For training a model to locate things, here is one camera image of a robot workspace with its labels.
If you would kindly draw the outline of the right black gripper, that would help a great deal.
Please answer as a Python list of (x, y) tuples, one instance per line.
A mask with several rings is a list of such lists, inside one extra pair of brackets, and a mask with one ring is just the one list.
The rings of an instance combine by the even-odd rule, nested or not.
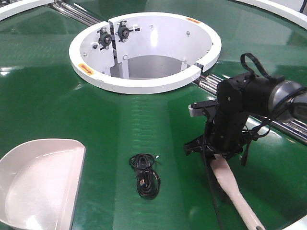
[(225, 112), (220, 106), (216, 107), (214, 117), (207, 118), (204, 134), (184, 144), (186, 155), (203, 153), (217, 159), (220, 155), (229, 160), (242, 153), (243, 128), (247, 122), (247, 112)]

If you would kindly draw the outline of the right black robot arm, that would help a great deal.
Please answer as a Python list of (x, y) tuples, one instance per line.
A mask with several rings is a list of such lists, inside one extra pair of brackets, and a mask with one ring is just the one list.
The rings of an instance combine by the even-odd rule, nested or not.
[(206, 159), (220, 154), (229, 159), (243, 153), (246, 164), (249, 146), (261, 138), (259, 130), (272, 121), (307, 119), (307, 89), (283, 76), (272, 78), (246, 72), (217, 85), (217, 98), (192, 103), (190, 116), (207, 118), (202, 135), (184, 144), (187, 155), (198, 152)]

